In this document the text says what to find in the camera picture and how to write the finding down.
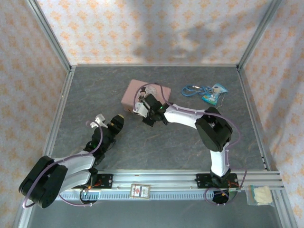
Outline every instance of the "blue cord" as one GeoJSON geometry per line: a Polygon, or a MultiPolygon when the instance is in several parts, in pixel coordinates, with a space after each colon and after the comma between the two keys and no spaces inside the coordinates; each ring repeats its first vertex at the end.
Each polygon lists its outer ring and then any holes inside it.
{"type": "Polygon", "coordinates": [[[199,95],[205,95],[205,94],[212,94],[212,88],[207,86],[207,87],[198,87],[195,85],[186,85],[182,90],[181,94],[184,96],[193,96],[195,94],[199,95]]]}

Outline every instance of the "pink box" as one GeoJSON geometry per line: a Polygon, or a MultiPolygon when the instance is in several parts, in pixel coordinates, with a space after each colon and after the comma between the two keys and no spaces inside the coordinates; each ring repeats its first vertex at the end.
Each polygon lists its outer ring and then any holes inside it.
{"type": "MultiPolygon", "coordinates": [[[[129,83],[129,86],[127,90],[125,91],[123,98],[122,98],[122,104],[124,110],[128,112],[133,112],[133,100],[136,91],[143,86],[144,84],[147,84],[147,82],[138,81],[135,79],[132,79],[129,83]]],[[[171,89],[168,87],[162,87],[163,94],[166,98],[166,100],[169,100],[169,96],[171,93],[171,89]]],[[[159,85],[147,85],[146,87],[143,87],[137,94],[135,102],[139,101],[139,98],[142,96],[145,96],[146,94],[152,94],[158,101],[160,101],[162,104],[165,103],[164,99],[162,98],[162,92],[161,87],[159,85]]]]}

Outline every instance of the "plastic bag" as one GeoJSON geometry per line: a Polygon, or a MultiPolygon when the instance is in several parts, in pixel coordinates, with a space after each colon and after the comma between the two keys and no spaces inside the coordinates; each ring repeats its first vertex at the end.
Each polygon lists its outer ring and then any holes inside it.
{"type": "Polygon", "coordinates": [[[222,86],[220,83],[216,83],[212,87],[212,94],[205,94],[202,99],[212,105],[216,105],[219,95],[226,92],[228,92],[228,90],[224,86],[222,86]]]}
{"type": "Polygon", "coordinates": [[[249,185],[245,188],[247,204],[251,206],[270,205],[274,207],[272,194],[268,186],[249,185]]]}

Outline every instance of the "small card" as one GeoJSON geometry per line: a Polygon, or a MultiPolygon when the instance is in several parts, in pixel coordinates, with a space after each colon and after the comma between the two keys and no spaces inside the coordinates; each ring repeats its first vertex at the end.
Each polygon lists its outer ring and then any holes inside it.
{"type": "Polygon", "coordinates": [[[150,185],[142,185],[142,184],[132,184],[130,197],[132,198],[141,198],[141,199],[149,199],[150,198],[150,185]]]}

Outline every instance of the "orange floral pattern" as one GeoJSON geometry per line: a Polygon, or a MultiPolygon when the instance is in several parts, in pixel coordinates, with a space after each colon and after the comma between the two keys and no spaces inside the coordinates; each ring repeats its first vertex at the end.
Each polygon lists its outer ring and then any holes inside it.
{"type": "Polygon", "coordinates": [[[271,0],[38,2],[72,65],[201,65],[238,63],[271,0]]]}
{"type": "Polygon", "coordinates": [[[256,104],[299,227],[304,227],[303,12],[301,0],[281,3],[245,66],[250,100],[256,104]]]}
{"type": "Polygon", "coordinates": [[[10,228],[19,185],[42,155],[66,72],[26,1],[1,2],[0,15],[0,226],[10,228]]]}

